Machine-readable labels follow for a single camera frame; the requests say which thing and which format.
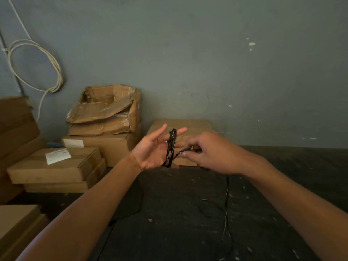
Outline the plain closed cardboard box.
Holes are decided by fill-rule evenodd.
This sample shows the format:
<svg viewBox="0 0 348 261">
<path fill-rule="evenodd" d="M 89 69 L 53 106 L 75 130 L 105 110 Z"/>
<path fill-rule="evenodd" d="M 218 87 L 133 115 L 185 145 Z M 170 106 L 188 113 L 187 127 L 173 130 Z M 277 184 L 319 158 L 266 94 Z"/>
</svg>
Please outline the plain closed cardboard box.
<svg viewBox="0 0 348 261">
<path fill-rule="evenodd" d="M 194 166 L 200 165 L 191 162 L 186 158 L 179 157 L 182 152 L 180 142 L 185 142 L 187 139 L 200 135 L 203 132 L 212 132 L 213 127 L 208 120 L 187 120 L 187 119 L 156 119 L 150 126 L 147 134 L 158 130 L 163 124 L 167 124 L 167 133 L 170 133 L 167 150 L 167 158 L 162 167 L 172 167 L 173 164 L 178 166 Z"/>
</svg>

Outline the flat cardboard box white label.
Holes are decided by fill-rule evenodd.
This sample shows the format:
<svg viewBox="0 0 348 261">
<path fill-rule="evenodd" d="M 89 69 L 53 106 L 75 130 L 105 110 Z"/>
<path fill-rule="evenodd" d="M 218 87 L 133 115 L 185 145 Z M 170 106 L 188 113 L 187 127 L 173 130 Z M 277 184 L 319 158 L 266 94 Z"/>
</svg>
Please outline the flat cardboard box white label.
<svg viewBox="0 0 348 261">
<path fill-rule="evenodd" d="M 7 169 L 14 184 L 75 183 L 101 162 L 99 148 L 40 149 Z"/>
</svg>

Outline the flat plain cardboard box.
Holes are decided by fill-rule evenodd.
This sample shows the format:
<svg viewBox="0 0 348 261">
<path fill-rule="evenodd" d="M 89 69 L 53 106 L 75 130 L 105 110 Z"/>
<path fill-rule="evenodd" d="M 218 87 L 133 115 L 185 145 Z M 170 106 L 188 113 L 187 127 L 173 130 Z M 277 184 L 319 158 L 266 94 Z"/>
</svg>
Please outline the flat plain cardboard box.
<svg viewBox="0 0 348 261">
<path fill-rule="evenodd" d="M 49 224 L 46 214 L 41 214 L 35 219 L 19 237 L 0 255 L 0 261 L 15 261 L 25 250 L 30 242 Z"/>
<path fill-rule="evenodd" d="M 102 158 L 82 182 L 24 184 L 24 188 L 29 193 L 85 193 L 102 179 L 106 169 L 106 160 Z"/>
<path fill-rule="evenodd" d="M 38 205 L 0 205 L 0 255 L 7 251 L 40 214 Z"/>
</svg>

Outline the stack of flat cardboard boxes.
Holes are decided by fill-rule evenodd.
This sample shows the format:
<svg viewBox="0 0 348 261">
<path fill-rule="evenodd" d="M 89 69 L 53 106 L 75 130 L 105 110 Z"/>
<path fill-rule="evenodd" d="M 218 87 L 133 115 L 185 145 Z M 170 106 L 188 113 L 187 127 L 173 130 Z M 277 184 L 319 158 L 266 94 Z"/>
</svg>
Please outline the stack of flat cardboard boxes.
<svg viewBox="0 0 348 261">
<path fill-rule="evenodd" d="M 7 168 L 45 147 L 26 98 L 0 98 L 0 205 L 24 190 L 22 185 L 12 183 Z"/>
</svg>

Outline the person's right hand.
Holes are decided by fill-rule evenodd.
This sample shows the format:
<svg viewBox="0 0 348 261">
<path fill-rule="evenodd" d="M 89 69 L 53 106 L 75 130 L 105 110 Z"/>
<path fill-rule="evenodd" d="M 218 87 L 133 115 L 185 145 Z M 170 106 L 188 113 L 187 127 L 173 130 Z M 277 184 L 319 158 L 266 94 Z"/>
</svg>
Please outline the person's right hand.
<svg viewBox="0 0 348 261">
<path fill-rule="evenodd" d="M 198 136 L 203 153 L 201 167 L 221 174 L 240 174 L 245 172 L 248 152 L 231 143 L 228 139 L 213 132 L 203 132 Z"/>
</svg>

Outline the person's right forearm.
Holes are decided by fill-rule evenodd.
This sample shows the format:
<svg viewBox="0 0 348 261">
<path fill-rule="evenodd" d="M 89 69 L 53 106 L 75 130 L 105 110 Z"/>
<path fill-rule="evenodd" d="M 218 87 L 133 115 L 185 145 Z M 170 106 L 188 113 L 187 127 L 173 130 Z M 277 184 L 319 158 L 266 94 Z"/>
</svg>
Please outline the person's right forearm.
<svg viewBox="0 0 348 261">
<path fill-rule="evenodd" d="M 321 261 L 348 261 L 348 213 L 251 154 L 242 175 L 296 230 Z"/>
</svg>

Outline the torn open cardboard box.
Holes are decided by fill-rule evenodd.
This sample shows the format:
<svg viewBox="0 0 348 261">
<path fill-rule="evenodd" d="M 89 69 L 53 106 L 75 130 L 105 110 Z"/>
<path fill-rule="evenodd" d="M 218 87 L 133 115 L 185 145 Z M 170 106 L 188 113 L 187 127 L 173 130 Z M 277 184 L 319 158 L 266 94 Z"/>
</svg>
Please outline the torn open cardboard box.
<svg viewBox="0 0 348 261">
<path fill-rule="evenodd" d="M 141 123 L 141 93 L 122 84 L 85 87 L 69 111 L 69 136 L 107 136 L 136 132 Z"/>
</svg>

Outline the person's left forearm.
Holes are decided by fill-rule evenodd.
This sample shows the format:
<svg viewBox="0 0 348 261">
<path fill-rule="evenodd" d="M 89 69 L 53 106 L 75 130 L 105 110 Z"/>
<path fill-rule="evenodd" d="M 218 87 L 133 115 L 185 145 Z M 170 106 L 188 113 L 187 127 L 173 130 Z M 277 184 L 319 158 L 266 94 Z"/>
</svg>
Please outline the person's left forearm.
<svg viewBox="0 0 348 261">
<path fill-rule="evenodd" d="M 87 261 L 121 200 L 142 171 L 134 152 L 68 206 L 16 261 Z"/>
</svg>

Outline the large cardboard box white label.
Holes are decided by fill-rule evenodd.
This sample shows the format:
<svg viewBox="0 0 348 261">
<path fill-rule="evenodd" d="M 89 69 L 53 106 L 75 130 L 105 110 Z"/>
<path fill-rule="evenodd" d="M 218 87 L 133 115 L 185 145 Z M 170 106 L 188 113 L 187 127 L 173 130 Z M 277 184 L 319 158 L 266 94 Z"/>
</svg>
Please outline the large cardboard box white label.
<svg viewBox="0 0 348 261">
<path fill-rule="evenodd" d="M 122 158 L 128 155 L 142 138 L 142 124 L 136 132 L 106 136 L 64 136 L 63 145 L 66 148 L 99 148 L 107 167 L 114 167 Z"/>
</svg>

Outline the person's left hand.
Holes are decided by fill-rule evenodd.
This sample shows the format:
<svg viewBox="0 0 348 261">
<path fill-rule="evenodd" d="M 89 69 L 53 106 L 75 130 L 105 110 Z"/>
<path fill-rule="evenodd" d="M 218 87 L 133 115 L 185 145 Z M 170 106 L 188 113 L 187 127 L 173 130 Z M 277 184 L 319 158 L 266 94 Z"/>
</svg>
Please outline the person's left hand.
<svg viewBox="0 0 348 261">
<path fill-rule="evenodd" d="M 170 138 L 170 133 L 166 134 L 166 132 L 167 129 L 159 142 L 150 141 L 149 134 L 144 136 L 130 152 L 130 156 L 135 159 L 142 171 L 161 167 L 166 161 L 167 140 Z"/>
</svg>

